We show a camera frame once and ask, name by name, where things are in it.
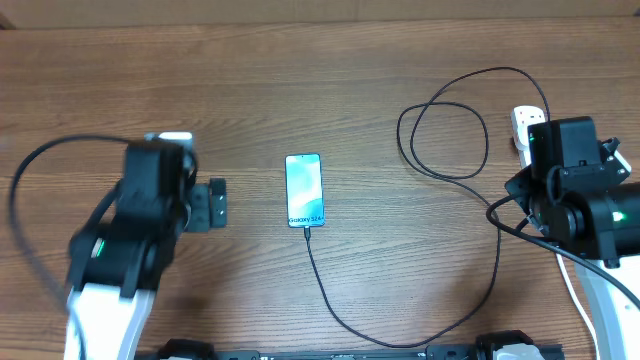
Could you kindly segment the Galaxy smartphone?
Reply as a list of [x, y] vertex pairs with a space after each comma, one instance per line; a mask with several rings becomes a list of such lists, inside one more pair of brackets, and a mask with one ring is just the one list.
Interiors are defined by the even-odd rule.
[[321, 158], [317, 153], [285, 158], [288, 225], [292, 228], [325, 224]]

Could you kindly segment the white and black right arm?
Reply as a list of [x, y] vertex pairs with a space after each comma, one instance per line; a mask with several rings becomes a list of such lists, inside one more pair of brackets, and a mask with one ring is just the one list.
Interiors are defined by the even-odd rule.
[[517, 120], [522, 169], [505, 184], [536, 235], [497, 228], [569, 259], [587, 297], [603, 359], [639, 356], [639, 185], [617, 138], [589, 117]]

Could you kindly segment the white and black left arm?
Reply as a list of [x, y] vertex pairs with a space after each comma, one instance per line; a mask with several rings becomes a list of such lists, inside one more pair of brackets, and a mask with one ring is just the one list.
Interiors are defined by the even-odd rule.
[[8, 223], [16, 246], [68, 316], [67, 359], [136, 359], [163, 272], [184, 233], [206, 233], [227, 224], [226, 183], [197, 180], [190, 132], [149, 133], [125, 145], [122, 177], [72, 236], [70, 265], [59, 283], [37, 258], [19, 221], [19, 181], [30, 163], [56, 145], [118, 142], [98, 134], [64, 136], [27, 155], [8, 195]]

